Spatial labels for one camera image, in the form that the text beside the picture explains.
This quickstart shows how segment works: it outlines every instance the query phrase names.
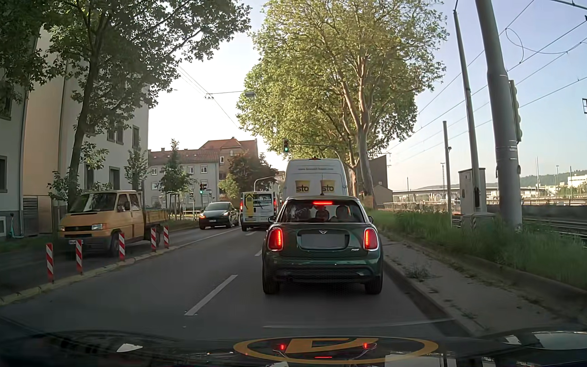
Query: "road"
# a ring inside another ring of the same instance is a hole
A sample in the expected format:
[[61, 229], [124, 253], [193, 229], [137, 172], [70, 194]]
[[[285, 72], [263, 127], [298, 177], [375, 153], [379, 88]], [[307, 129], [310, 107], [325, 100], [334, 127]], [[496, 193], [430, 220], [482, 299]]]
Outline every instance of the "road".
[[388, 276], [376, 296], [366, 295], [362, 285], [286, 285], [278, 295], [263, 294], [259, 254], [264, 233], [238, 228], [175, 232], [173, 245], [200, 241], [0, 307], [0, 338], [68, 330], [185, 340], [442, 335]]

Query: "taillight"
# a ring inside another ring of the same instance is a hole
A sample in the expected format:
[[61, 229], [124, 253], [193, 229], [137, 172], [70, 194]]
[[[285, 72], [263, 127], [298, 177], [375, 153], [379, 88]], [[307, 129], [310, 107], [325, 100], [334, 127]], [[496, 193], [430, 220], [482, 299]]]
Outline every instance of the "taillight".
[[374, 251], [377, 250], [377, 247], [378, 240], [375, 230], [372, 228], [367, 228], [364, 231], [364, 249], [368, 251]]
[[282, 230], [274, 228], [269, 232], [268, 247], [271, 251], [280, 251], [284, 246], [284, 238], [282, 238]]

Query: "green mini cooper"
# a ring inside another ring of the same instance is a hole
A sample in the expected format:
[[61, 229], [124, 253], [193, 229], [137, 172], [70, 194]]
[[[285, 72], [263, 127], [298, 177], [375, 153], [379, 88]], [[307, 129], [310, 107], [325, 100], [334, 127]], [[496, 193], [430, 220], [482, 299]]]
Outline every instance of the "green mini cooper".
[[283, 282], [362, 283], [368, 294], [381, 292], [384, 255], [359, 199], [289, 198], [269, 222], [262, 246], [266, 294], [277, 293]]

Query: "yellow pickup truck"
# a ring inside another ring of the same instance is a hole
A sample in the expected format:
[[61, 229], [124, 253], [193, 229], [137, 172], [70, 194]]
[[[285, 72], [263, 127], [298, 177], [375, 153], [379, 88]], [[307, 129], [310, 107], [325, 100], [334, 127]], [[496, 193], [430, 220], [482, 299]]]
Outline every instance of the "yellow pickup truck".
[[95, 191], [80, 195], [60, 221], [61, 246], [68, 253], [76, 251], [76, 240], [82, 240], [83, 252], [106, 252], [117, 256], [119, 233], [126, 244], [151, 239], [151, 228], [157, 231], [167, 221], [162, 210], [143, 210], [141, 195], [134, 190]]

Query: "white delivery van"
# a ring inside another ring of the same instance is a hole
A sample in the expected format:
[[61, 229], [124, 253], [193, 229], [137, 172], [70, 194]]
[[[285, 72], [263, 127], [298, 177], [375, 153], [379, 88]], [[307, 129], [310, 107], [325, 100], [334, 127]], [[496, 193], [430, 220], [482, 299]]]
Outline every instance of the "white delivery van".
[[311, 195], [348, 196], [348, 180], [338, 159], [292, 159], [284, 173], [283, 198]]
[[269, 217], [278, 213], [279, 197], [274, 191], [250, 191], [241, 194], [239, 221], [241, 230], [268, 227]]

